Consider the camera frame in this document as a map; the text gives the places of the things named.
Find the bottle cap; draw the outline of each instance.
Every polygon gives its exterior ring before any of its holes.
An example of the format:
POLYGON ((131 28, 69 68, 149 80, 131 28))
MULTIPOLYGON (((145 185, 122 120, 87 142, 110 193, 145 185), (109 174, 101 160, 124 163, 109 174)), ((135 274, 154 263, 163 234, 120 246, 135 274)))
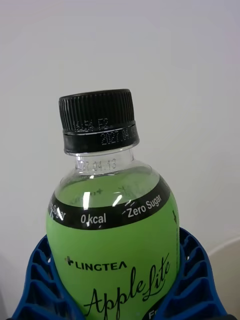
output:
POLYGON ((59 110, 66 154, 102 152, 139 143, 128 89, 62 96, 59 110))

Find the bottle label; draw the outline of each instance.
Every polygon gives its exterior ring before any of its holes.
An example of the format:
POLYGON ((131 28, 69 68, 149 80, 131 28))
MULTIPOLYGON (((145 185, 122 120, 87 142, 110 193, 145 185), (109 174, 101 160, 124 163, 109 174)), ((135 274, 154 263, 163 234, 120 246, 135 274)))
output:
POLYGON ((153 319, 180 261, 178 209, 165 181, 115 206, 85 209, 53 195, 48 213, 59 277, 87 320, 153 319))
MULTIPOLYGON (((90 192, 85 194, 86 199, 89 199, 90 192)), ((154 215, 167 203, 170 194, 171 190, 163 179, 160 179, 156 187, 146 195, 116 206, 76 207, 62 203, 53 194, 48 212, 53 220, 69 228, 84 230, 116 228, 154 215)))

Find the white wall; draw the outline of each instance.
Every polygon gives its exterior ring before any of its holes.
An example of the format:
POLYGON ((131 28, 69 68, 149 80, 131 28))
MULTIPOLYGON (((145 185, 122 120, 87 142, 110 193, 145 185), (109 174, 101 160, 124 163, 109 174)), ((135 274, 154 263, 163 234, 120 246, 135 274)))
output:
POLYGON ((207 250, 240 234, 239 16, 238 0, 0 1, 7 315, 45 234, 50 196, 74 161, 63 153, 62 95, 131 89, 135 154, 171 186, 181 226, 207 250))

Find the blue plastic holder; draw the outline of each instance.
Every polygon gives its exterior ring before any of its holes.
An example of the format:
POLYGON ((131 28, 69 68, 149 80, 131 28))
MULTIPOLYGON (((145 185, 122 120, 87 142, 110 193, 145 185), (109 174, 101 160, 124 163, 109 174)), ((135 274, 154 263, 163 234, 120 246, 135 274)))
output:
MULTIPOLYGON (((180 229, 181 264, 177 279, 154 320, 202 320, 226 315, 209 258, 196 238, 180 229)), ((58 276, 47 236, 31 254, 14 320, 84 320, 58 276)))

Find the bottle neck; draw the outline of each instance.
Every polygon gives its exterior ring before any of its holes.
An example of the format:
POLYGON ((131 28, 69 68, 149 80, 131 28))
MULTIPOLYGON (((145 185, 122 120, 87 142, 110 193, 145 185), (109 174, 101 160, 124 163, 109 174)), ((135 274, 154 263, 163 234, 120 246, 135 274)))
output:
POLYGON ((132 148, 99 153, 78 154, 76 169, 83 175, 103 175, 124 170, 134 160, 132 148))

